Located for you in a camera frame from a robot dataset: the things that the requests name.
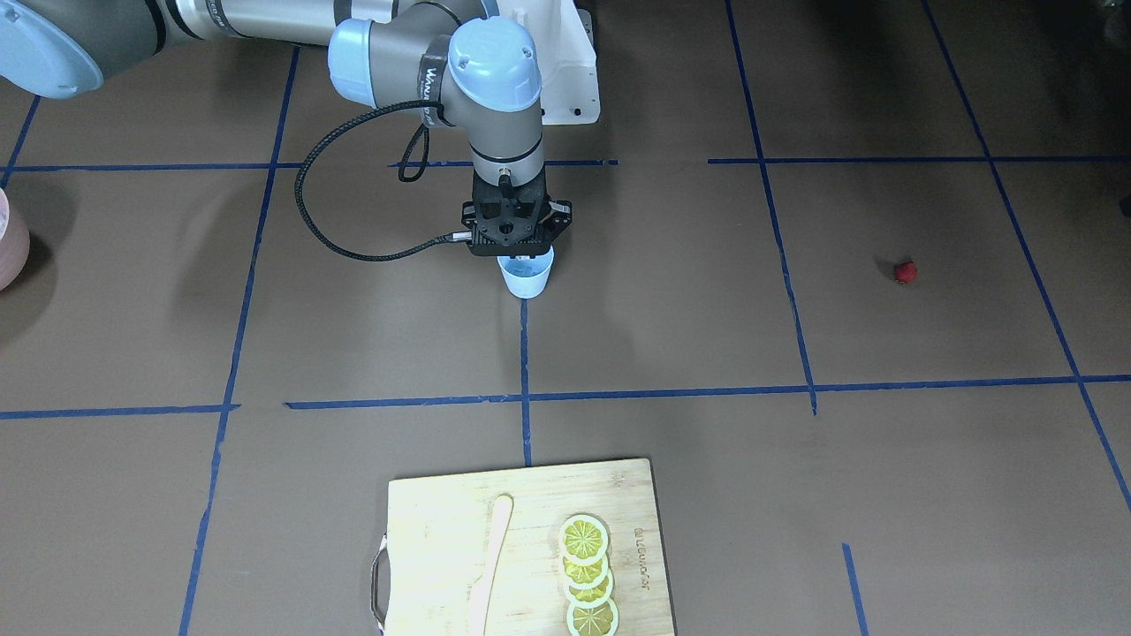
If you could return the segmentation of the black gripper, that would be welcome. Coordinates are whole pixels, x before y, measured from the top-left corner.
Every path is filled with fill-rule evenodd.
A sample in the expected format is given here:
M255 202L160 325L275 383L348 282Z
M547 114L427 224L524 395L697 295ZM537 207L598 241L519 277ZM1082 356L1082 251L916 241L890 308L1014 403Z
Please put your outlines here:
M483 178L474 177L475 205L529 205L541 207L549 201L549 180L546 170L539 170L536 177L520 184L516 178L506 178L504 184L489 184Z

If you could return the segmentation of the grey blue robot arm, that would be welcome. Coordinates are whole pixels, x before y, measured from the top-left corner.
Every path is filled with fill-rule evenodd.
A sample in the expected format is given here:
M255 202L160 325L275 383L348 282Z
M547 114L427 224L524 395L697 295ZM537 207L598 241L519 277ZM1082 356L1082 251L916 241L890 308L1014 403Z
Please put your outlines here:
M74 98L222 38L326 48L336 92L368 108L420 100L423 124L465 130L477 184L544 177L536 44L494 1L5 1L3 77Z

